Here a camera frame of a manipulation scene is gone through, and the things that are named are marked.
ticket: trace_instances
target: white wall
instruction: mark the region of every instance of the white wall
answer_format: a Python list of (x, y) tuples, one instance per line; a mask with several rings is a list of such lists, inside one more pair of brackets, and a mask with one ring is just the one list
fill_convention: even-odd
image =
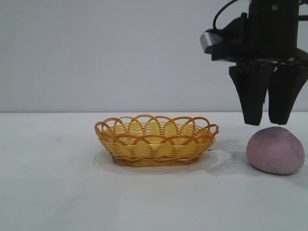
[[(199, 44), (226, 2), (0, 0), (0, 111), (240, 111), (229, 64)], [(218, 25), (247, 9), (241, 0)], [(308, 84), (297, 111), (307, 98)]]

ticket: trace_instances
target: white tabletop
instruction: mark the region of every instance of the white tabletop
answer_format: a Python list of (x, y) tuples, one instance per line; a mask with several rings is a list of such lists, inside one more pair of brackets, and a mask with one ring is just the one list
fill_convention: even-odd
[[(306, 231), (308, 164), (293, 176), (250, 167), (249, 138), (272, 126), (241, 113), (204, 116), (220, 126), (211, 151), (185, 167), (115, 164), (94, 124), (138, 113), (0, 114), (1, 231)], [(308, 113), (287, 128), (308, 150)]]

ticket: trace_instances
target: oval basket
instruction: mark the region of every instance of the oval basket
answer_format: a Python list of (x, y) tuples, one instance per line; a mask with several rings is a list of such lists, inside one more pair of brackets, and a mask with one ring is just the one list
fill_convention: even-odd
[[(197, 126), (196, 121), (205, 123), (205, 127)], [(204, 117), (139, 115), (98, 122), (95, 132), (119, 164), (157, 167), (188, 165), (197, 160), (213, 145), (219, 127)]]

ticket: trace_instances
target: black wire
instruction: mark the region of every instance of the black wire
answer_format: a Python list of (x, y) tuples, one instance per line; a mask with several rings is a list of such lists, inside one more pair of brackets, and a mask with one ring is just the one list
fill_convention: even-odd
[(216, 27), (216, 22), (217, 22), (217, 19), (218, 17), (220, 16), (220, 14), (225, 10), (227, 9), (229, 6), (231, 6), (233, 3), (237, 2), (238, 0), (232, 0), (230, 1), (229, 3), (227, 3), (223, 8), (220, 9), (220, 11), (218, 11), (218, 13), (215, 15), (215, 18), (213, 20), (213, 29), (214, 30), (217, 30), (217, 27)]
[(308, 15), (300, 15), (300, 16), (298, 17), (298, 20), (299, 20), (299, 21), (308, 21)]

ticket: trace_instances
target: soft dough ball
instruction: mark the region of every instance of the soft dough ball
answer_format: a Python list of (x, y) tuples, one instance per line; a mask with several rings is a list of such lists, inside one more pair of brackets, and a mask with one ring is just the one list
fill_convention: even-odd
[(266, 128), (254, 134), (248, 142), (246, 154), (255, 168), (279, 175), (296, 173), (305, 161), (301, 142), (281, 127)]

